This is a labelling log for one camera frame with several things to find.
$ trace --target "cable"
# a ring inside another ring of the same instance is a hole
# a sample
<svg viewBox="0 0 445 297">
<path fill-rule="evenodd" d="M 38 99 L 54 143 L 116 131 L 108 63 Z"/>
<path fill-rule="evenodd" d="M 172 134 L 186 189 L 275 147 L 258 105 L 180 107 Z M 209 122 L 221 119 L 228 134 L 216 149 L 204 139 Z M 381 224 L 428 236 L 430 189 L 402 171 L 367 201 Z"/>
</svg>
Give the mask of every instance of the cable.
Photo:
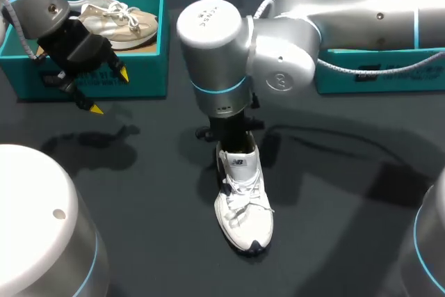
<svg viewBox="0 0 445 297">
<path fill-rule="evenodd" d="M 29 47 L 29 44 L 26 41 L 26 38 L 23 34 L 22 25 L 20 24 L 17 14 L 15 13 L 13 5 L 11 5 L 9 0 L 0 0 L 0 1 L 4 4 L 6 10 L 8 10 L 8 12 L 9 12 L 11 20 L 13 21 L 13 26 L 14 26 L 15 30 L 17 31 L 17 34 L 20 39 L 20 43 L 22 44 L 24 51 L 26 52 L 26 54 L 28 55 L 28 57 L 30 59 L 36 59 L 37 56 L 33 53 L 31 48 Z"/>
<path fill-rule="evenodd" d="M 428 57 L 427 59 L 424 59 L 423 61 L 420 61 L 418 63 L 415 63 L 413 65 L 408 65 L 405 67 L 400 67 L 398 69 L 390 69 L 390 70 L 352 70 L 352 69 L 346 69 L 344 67 L 339 67 L 333 64 L 330 64 L 328 62 L 322 61 L 321 59 L 318 59 L 318 64 L 325 66 L 331 70 L 337 71 L 337 72 L 343 72 L 347 74 L 398 74 L 402 72 L 408 72 L 415 69 L 418 69 L 419 67 L 425 66 L 439 58 L 445 57 L 445 52 L 441 51 L 431 57 Z"/>
<path fill-rule="evenodd" d="M 264 11 L 266 10 L 266 8 L 271 5 L 273 3 L 273 0 L 263 0 L 263 2 L 261 3 L 261 5 L 258 7 L 257 11 L 255 12 L 255 14 L 253 15 L 254 19 L 259 19 Z"/>
</svg>

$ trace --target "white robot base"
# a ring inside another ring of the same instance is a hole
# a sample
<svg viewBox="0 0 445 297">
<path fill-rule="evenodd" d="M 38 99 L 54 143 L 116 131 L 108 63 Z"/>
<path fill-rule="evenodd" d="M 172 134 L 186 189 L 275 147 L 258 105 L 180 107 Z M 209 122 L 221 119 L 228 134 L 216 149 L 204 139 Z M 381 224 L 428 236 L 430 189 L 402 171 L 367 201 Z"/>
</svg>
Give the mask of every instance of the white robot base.
<svg viewBox="0 0 445 297">
<path fill-rule="evenodd" d="M 104 297 L 104 242 L 69 175 L 43 153 L 0 145 L 0 296 Z"/>
</svg>

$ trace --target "dark gray table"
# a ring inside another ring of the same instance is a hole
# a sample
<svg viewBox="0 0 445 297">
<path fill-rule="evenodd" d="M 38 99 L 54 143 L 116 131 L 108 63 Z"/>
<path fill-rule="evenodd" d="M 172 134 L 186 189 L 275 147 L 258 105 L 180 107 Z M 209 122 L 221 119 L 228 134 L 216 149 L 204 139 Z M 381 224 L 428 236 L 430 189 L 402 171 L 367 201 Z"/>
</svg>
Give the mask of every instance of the dark gray table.
<svg viewBox="0 0 445 297">
<path fill-rule="evenodd" d="M 275 209 L 270 251 L 236 255 L 213 212 L 214 144 L 196 105 L 171 9 L 165 100 L 20 103 L 0 75 L 0 142 L 34 147 L 71 175 L 105 241 L 109 297 L 395 296 L 394 262 L 425 187 L 445 166 L 443 94 L 323 97 L 263 104 L 255 136 Z M 261 0 L 230 0 L 243 14 Z"/>
</svg>

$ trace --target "box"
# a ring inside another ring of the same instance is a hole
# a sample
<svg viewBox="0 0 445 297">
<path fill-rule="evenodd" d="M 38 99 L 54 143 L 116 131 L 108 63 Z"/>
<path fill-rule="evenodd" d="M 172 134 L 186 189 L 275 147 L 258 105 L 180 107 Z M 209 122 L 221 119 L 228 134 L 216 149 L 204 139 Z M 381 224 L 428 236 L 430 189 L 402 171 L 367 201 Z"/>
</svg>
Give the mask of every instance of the box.
<svg viewBox="0 0 445 297">
<path fill-rule="evenodd" d="M 387 70 L 415 64 L 445 51 L 445 48 L 396 51 L 331 49 L 319 58 L 348 69 Z M 319 93 L 372 93 L 445 90 L 445 60 L 432 62 L 415 71 L 390 75 L 347 75 L 317 66 L 315 73 Z"/>
<path fill-rule="evenodd" d="M 116 52 L 127 66 L 129 84 L 124 84 L 113 75 L 107 65 L 97 71 L 83 74 L 76 82 L 79 88 L 91 98 L 125 97 L 165 97 L 168 84 L 168 52 L 170 29 L 165 0 L 119 0 L 129 6 L 139 7 L 142 11 L 155 14 L 159 18 L 156 45 L 141 49 L 141 52 Z M 34 51 L 38 50 L 36 41 L 29 41 Z M 0 65 L 14 88 L 23 100 L 67 99 L 67 95 L 57 88 L 46 87 L 42 75 L 59 73 L 60 69 L 50 58 L 36 66 L 25 55 L 15 29 L 9 27 L 6 39 L 0 48 Z"/>
</svg>

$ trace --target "shoelace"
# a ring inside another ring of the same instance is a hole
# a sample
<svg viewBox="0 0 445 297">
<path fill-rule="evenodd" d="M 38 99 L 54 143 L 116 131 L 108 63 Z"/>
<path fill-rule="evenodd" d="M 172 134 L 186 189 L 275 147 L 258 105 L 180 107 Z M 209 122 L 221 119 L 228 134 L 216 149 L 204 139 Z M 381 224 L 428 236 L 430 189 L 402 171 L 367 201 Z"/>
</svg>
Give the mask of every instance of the shoelace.
<svg viewBox="0 0 445 297">
<path fill-rule="evenodd" d="M 230 210 L 236 211 L 245 208 L 250 203 L 271 210 L 270 207 L 262 204 L 261 201 L 255 201 L 255 199 L 261 197 L 259 192 L 259 175 L 259 170 L 257 170 L 253 182 L 252 179 L 245 182 L 237 182 L 233 180 L 230 175 L 226 176 L 222 182 L 229 184 L 233 190 L 232 194 L 227 198 L 227 204 Z"/>
<path fill-rule="evenodd" d="M 128 7 L 127 4 L 121 3 L 117 0 L 111 0 L 112 3 L 110 3 L 110 6 L 108 7 L 108 10 L 104 12 L 105 17 L 119 17 L 120 20 L 127 19 L 128 20 L 128 27 L 131 30 L 136 30 L 139 28 L 139 21 L 138 19 L 131 14 L 131 11 L 133 10 L 139 10 L 137 7 Z"/>
</svg>

